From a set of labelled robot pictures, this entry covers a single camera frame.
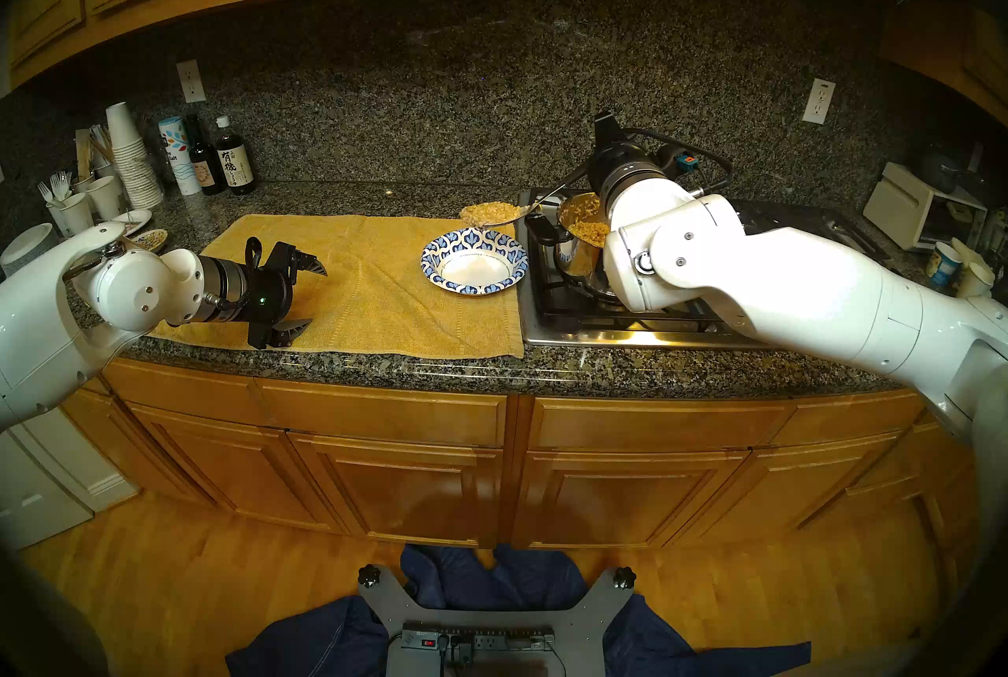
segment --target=wall outlet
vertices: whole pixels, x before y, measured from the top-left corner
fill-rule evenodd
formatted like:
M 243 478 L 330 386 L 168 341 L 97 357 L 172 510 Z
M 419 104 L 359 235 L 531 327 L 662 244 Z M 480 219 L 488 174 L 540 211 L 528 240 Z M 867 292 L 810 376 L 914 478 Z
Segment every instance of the wall outlet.
M 187 103 L 205 103 L 207 94 L 203 92 L 203 80 L 200 78 L 200 66 L 197 66 L 196 59 L 191 61 L 178 61 L 178 80 L 182 82 L 182 94 L 185 94 Z
M 805 105 L 805 115 L 801 117 L 802 121 L 811 121 L 812 124 L 826 123 L 827 110 L 830 110 L 830 101 L 833 100 L 833 90 L 836 87 L 837 85 L 830 83 L 829 80 L 815 78 L 812 92 L 808 94 L 808 104 Z

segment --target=soy sauce bottle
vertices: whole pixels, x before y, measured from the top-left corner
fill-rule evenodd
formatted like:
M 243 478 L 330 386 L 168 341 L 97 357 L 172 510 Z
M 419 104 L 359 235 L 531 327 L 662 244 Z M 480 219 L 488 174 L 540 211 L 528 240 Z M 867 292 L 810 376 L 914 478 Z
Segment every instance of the soy sauce bottle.
M 234 133 L 231 119 L 227 116 L 217 119 L 217 126 L 220 128 L 217 155 L 221 159 L 224 178 L 235 194 L 248 194 L 255 187 L 255 176 L 245 153 L 245 140 Z
M 200 187 L 207 196 L 220 194 L 228 183 L 224 180 L 224 170 L 221 169 L 221 160 L 217 158 L 217 149 L 203 139 L 203 128 L 198 117 L 185 117 L 185 132 L 190 135 L 190 159 L 193 169 L 196 169 L 196 178 L 200 180 Z

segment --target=stovetop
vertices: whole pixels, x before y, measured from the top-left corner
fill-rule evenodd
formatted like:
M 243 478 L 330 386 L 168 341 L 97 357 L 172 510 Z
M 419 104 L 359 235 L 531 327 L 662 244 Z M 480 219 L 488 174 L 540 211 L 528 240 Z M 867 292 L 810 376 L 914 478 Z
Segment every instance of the stovetop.
M 527 206 L 548 189 L 522 193 Z M 566 189 L 546 200 L 540 213 L 556 221 L 559 204 L 585 189 Z M 736 200 L 733 206 L 746 233 L 756 235 L 777 227 L 793 227 L 829 238 L 857 251 L 884 259 L 884 254 L 842 215 L 834 211 L 778 202 Z M 528 252 L 528 275 L 518 284 L 522 335 L 531 346 L 576 346 L 661 349 L 754 349 L 766 345 L 729 329 L 703 300 L 690 300 L 663 311 L 635 313 L 615 298 L 601 298 L 572 283 L 553 262 L 551 248 L 531 242 L 524 224 L 517 225 L 518 242 Z

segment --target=granite backsplash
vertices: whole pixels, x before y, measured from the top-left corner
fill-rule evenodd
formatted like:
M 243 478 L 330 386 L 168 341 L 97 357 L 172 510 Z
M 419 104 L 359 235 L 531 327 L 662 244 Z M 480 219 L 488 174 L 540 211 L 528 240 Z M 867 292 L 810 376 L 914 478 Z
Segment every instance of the granite backsplash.
M 992 121 L 876 57 L 874 0 L 280 0 L 88 50 L 0 100 L 0 247 L 48 219 L 38 178 L 127 101 L 229 115 L 263 180 L 514 186 L 586 155 L 598 110 L 733 158 L 729 196 L 859 212 L 888 160 L 968 153 Z M 199 59 L 185 105 L 175 61 Z M 802 123 L 812 78 L 837 83 Z

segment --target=blue cloth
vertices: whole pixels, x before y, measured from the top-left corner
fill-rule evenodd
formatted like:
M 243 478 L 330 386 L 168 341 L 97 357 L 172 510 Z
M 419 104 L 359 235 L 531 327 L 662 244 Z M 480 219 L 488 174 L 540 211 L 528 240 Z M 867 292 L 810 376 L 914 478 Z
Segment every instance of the blue cloth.
M 406 589 L 429 610 L 568 610 L 588 592 L 562 552 L 494 550 L 485 569 L 472 550 L 417 547 L 402 551 Z M 244 650 L 225 659 L 232 677 L 379 677 L 384 627 L 360 596 L 274 623 Z M 769 677 L 806 664 L 811 643 L 726 648 L 697 653 L 635 593 L 603 640 L 607 677 Z

